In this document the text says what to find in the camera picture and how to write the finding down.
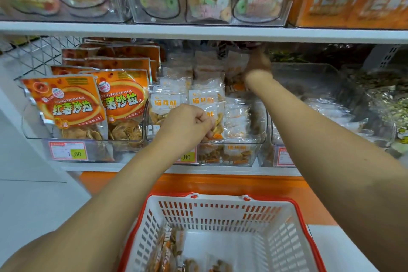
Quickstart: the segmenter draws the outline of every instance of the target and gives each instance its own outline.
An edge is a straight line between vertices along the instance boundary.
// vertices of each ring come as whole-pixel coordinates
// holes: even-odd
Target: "person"
[[[408,171],[368,140],[308,107],[273,79],[261,50],[245,84],[265,104],[302,176],[380,271],[408,265]],[[172,109],[155,139],[56,231],[15,253],[1,272],[112,271],[157,179],[207,136],[214,121],[192,105]]]

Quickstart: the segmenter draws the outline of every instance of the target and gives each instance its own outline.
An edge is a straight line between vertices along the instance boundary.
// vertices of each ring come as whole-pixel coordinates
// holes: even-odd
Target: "round white logo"
[[[51,91],[52,91],[52,94],[55,97],[57,97],[59,99],[64,98],[64,92],[62,90],[60,90],[59,88],[54,87]]]
[[[101,82],[98,85],[98,88],[101,92],[108,92],[111,89],[111,85],[108,82]]]

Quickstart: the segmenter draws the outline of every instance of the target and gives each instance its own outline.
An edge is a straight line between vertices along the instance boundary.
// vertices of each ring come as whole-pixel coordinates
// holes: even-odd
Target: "forearm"
[[[378,268],[397,269],[398,250],[407,246],[401,238],[408,234],[403,221],[406,169],[308,107],[270,74],[258,75],[250,88],[265,103],[293,163],[333,218]],[[393,254],[379,252],[382,248]]]
[[[146,195],[173,158],[155,144],[140,151],[18,271],[110,271]]]

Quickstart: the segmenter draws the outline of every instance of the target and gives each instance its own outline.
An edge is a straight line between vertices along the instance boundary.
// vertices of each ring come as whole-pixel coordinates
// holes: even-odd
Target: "person's left hand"
[[[167,115],[157,132],[153,143],[179,159],[195,148],[207,136],[213,137],[215,121],[203,109],[189,104],[181,104]]]

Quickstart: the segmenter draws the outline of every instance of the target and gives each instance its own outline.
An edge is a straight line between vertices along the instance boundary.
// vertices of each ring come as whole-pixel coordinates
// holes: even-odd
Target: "white plastic basket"
[[[208,255],[233,271],[325,271],[300,209],[291,199],[247,195],[151,194],[133,228],[118,272],[145,271],[160,227],[186,231],[183,255],[205,271]]]

